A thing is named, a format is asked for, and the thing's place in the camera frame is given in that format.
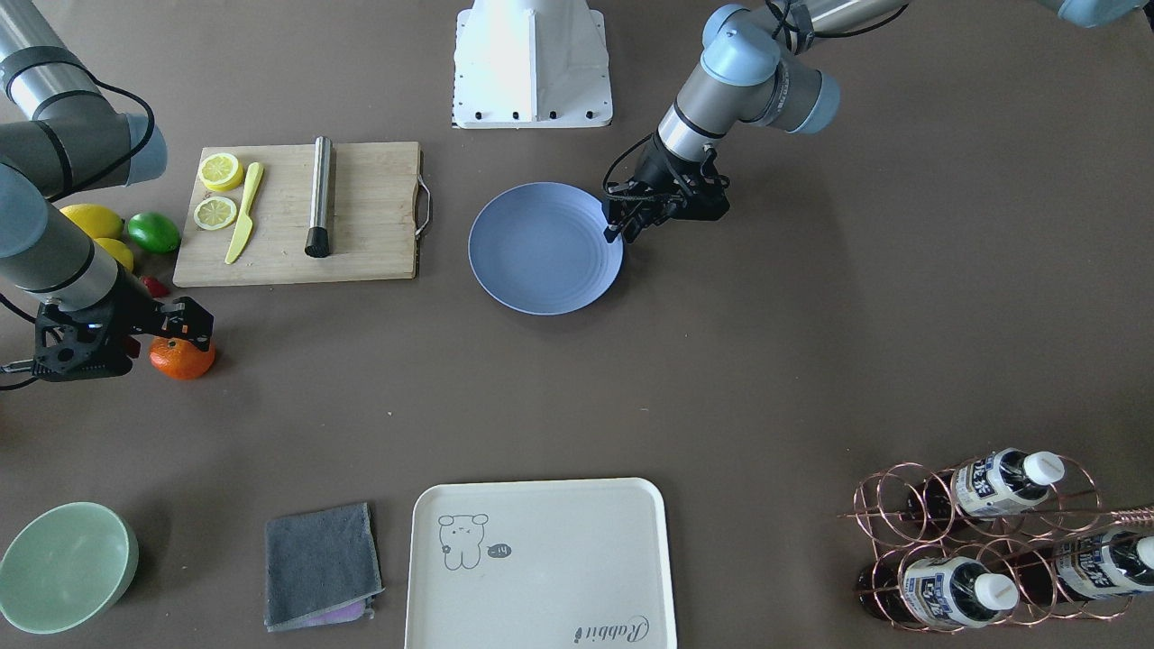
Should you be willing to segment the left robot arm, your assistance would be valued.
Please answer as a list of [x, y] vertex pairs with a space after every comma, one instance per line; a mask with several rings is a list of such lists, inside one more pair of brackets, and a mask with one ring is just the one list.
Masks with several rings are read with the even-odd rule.
[[841, 89], [799, 55], [816, 42], [872, 32], [906, 1], [764, 1], [722, 5], [703, 28], [698, 62], [655, 130], [635, 146], [623, 182], [602, 181], [606, 243], [634, 243], [668, 219], [714, 222], [729, 210], [717, 148], [735, 124], [815, 134], [832, 122]]

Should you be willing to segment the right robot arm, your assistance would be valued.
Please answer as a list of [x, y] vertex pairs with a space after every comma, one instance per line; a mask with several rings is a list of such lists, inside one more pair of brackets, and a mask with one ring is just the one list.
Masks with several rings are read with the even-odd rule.
[[23, 120], [3, 124], [3, 279], [42, 305], [46, 327], [95, 327], [115, 343], [148, 334], [207, 350], [213, 318], [189, 298], [158, 301], [58, 202], [157, 179], [168, 144], [151, 107], [112, 107], [96, 77], [30, 1], [3, 2], [3, 96]]

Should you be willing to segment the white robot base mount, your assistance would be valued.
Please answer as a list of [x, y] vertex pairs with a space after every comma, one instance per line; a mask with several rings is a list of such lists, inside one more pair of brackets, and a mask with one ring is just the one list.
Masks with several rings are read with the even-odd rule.
[[457, 14], [454, 127], [595, 128], [613, 115], [602, 12], [585, 1], [475, 1]]

